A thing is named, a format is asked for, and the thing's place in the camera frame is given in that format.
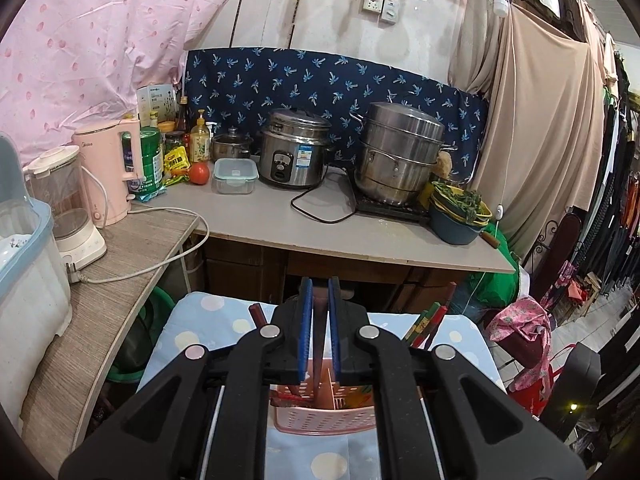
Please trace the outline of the red wavy chopstick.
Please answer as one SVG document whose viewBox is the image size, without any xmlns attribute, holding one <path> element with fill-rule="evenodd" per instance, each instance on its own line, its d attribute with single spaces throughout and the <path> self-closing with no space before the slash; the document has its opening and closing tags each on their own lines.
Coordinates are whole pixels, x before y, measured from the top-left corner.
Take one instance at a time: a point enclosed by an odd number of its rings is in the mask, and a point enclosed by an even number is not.
<svg viewBox="0 0 640 480">
<path fill-rule="evenodd" d="M 435 311 L 434 315 L 430 317 L 427 326 L 424 328 L 424 330 L 422 330 L 420 335 L 416 337 L 416 340 L 413 341 L 413 348 L 422 348 L 424 350 L 430 348 L 430 345 L 433 342 L 439 329 L 439 325 L 442 324 L 442 320 L 447 314 L 451 298 L 452 296 L 454 296 L 456 288 L 457 284 L 455 282 L 449 283 L 444 301 L 439 304 L 439 307 Z"/>
</svg>

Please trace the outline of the brown chopstick gold band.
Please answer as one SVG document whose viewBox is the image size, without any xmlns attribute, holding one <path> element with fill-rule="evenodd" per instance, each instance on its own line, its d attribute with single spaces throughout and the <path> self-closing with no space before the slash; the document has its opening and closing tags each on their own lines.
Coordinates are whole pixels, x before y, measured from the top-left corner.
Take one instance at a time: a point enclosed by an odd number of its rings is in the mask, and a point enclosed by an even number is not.
<svg viewBox="0 0 640 480">
<path fill-rule="evenodd" d="M 262 305 L 259 302 L 255 302 L 248 307 L 248 312 L 250 312 L 250 317 L 252 318 L 254 324 L 260 330 L 264 326 L 268 324 L 268 320 L 265 316 L 264 310 L 262 310 Z"/>
</svg>

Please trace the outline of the bright red chopstick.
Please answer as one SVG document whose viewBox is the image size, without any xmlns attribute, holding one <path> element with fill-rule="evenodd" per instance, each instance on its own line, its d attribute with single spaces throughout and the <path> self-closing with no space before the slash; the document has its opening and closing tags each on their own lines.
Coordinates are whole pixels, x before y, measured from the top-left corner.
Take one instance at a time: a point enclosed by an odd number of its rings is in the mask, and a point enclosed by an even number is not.
<svg viewBox="0 0 640 480">
<path fill-rule="evenodd" d="M 270 390 L 270 398 L 273 400 L 275 404 L 281 403 L 289 403 L 295 404 L 298 402 L 302 402 L 303 398 L 301 396 L 296 396 L 296 394 L 290 393 L 288 391 L 280 391 L 280 390 Z"/>
</svg>

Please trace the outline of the pink floral cloth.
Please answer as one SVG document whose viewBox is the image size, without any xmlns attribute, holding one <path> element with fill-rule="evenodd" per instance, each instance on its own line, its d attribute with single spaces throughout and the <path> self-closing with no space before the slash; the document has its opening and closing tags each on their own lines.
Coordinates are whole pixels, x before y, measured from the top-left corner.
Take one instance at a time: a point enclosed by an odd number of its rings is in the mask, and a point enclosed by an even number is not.
<svg viewBox="0 0 640 480">
<path fill-rule="evenodd" d="M 531 296 L 518 298 L 499 311 L 486 325 L 486 334 L 507 352 L 510 349 L 504 346 L 506 342 L 522 344 L 521 351 L 512 356 L 523 370 L 542 366 L 549 359 L 550 320 L 547 311 Z"/>
</svg>

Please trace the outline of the green bag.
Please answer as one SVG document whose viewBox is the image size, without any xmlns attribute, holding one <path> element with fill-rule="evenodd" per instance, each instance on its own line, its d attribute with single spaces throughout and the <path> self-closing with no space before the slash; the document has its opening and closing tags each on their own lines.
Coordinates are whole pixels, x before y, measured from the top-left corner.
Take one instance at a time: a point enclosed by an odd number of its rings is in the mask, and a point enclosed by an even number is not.
<svg viewBox="0 0 640 480">
<path fill-rule="evenodd" d="M 512 270 L 509 273 L 471 273 L 465 283 L 476 302 L 491 309 L 503 309 L 512 304 L 518 293 L 520 268 L 511 255 L 506 237 L 495 223 L 489 223 L 485 232 L 498 240 L 498 252 L 510 263 Z"/>
</svg>

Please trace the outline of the white bin teal lid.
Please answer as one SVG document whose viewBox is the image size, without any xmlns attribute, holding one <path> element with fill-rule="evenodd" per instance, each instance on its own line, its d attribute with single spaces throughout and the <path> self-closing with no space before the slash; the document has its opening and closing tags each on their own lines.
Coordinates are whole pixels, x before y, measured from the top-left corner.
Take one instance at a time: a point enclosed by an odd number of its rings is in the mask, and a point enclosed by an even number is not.
<svg viewBox="0 0 640 480">
<path fill-rule="evenodd" d="M 48 204 L 31 198 L 14 145 L 1 138 L 1 407 L 16 431 L 37 368 L 73 317 Z"/>
</svg>

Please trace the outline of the black induction cooktop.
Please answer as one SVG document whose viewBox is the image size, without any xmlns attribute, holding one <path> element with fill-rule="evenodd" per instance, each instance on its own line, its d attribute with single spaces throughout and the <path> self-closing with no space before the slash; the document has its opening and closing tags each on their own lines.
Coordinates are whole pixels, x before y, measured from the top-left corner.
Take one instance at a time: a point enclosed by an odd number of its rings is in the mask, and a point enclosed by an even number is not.
<svg viewBox="0 0 640 480">
<path fill-rule="evenodd" d="M 428 220 L 430 220 L 430 215 L 427 210 L 417 202 L 410 202 L 403 205 L 390 205 L 377 202 L 362 194 L 357 194 L 355 200 L 358 214 L 415 223 L 421 226 L 426 226 Z"/>
</svg>

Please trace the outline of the red tomato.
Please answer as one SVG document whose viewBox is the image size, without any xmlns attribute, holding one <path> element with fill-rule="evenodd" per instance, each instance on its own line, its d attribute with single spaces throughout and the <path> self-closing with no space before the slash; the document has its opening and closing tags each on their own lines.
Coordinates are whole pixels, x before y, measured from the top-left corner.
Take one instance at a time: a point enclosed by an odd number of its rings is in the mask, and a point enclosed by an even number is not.
<svg viewBox="0 0 640 480">
<path fill-rule="evenodd" d="M 206 162 L 194 162 L 188 171 L 189 181 L 194 185 L 206 185 L 209 176 L 209 166 Z"/>
</svg>

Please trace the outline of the clear food container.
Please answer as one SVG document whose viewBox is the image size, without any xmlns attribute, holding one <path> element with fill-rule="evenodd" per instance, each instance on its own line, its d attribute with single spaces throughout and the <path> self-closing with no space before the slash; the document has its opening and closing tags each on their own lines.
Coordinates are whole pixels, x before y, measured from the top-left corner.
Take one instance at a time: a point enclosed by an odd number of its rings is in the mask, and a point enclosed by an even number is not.
<svg viewBox="0 0 640 480">
<path fill-rule="evenodd" d="M 257 166 L 250 158 L 221 158 L 214 163 L 212 188 L 218 194 L 253 193 L 257 180 Z"/>
</svg>

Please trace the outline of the yellow snack packet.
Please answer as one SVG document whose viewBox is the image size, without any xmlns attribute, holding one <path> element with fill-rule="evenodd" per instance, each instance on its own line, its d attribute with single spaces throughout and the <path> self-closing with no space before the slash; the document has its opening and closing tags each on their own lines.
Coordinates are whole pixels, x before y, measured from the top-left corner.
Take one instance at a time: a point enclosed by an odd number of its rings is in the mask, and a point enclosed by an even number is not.
<svg viewBox="0 0 640 480">
<path fill-rule="evenodd" d="M 164 174 L 168 178 L 181 176 L 188 172 L 190 167 L 188 153 L 182 145 L 168 151 L 164 156 Z"/>
</svg>

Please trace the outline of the beige hanging curtain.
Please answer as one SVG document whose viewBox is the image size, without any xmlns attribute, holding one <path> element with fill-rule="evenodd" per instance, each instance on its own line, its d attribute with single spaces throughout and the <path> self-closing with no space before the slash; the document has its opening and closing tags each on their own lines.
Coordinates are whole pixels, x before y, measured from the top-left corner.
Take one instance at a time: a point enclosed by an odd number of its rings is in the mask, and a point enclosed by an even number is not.
<svg viewBox="0 0 640 480">
<path fill-rule="evenodd" d="M 499 18 L 494 0 L 466 0 L 448 80 L 489 101 L 472 185 L 525 255 L 547 221 L 591 203 L 604 128 L 592 49 L 516 3 Z"/>
</svg>

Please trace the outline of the green canister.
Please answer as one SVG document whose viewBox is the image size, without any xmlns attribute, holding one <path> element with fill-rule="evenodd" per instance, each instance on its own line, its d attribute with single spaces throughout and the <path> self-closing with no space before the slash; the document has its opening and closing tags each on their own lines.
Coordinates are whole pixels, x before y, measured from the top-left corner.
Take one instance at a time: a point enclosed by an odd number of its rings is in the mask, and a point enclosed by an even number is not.
<svg viewBox="0 0 640 480">
<path fill-rule="evenodd" d="M 163 151 L 160 129 L 145 126 L 140 130 L 143 178 L 128 182 L 129 192 L 140 202 L 148 202 L 163 186 Z"/>
</svg>

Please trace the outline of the small lidded pot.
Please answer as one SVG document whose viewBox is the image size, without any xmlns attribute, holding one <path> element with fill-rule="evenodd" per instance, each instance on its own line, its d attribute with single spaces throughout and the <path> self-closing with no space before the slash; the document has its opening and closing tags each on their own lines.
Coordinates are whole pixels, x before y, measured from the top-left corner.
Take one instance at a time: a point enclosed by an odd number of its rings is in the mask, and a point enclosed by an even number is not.
<svg viewBox="0 0 640 480">
<path fill-rule="evenodd" d="M 222 158 L 250 158 L 252 137 L 230 127 L 226 132 L 217 133 L 210 142 L 210 156 L 216 162 Z"/>
</svg>

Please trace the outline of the silver rice cooker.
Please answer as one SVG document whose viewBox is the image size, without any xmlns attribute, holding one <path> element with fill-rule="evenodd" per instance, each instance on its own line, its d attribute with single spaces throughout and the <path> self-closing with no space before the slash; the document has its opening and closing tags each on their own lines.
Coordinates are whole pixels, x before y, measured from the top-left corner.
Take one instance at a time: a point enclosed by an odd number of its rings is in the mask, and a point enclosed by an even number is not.
<svg viewBox="0 0 640 480">
<path fill-rule="evenodd" d="M 331 123 L 306 110 L 277 108 L 262 129 L 259 177 L 282 188 L 313 188 L 332 152 Z"/>
</svg>

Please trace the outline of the wall power socket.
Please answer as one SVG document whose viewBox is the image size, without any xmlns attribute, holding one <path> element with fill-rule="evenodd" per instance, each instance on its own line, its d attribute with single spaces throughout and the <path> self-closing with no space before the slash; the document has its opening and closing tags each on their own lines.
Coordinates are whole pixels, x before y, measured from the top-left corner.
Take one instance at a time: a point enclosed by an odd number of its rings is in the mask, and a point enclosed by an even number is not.
<svg viewBox="0 0 640 480">
<path fill-rule="evenodd" d="M 395 25 L 399 20 L 399 6 L 395 0 L 362 0 L 361 11 L 375 15 L 386 25 Z"/>
</svg>

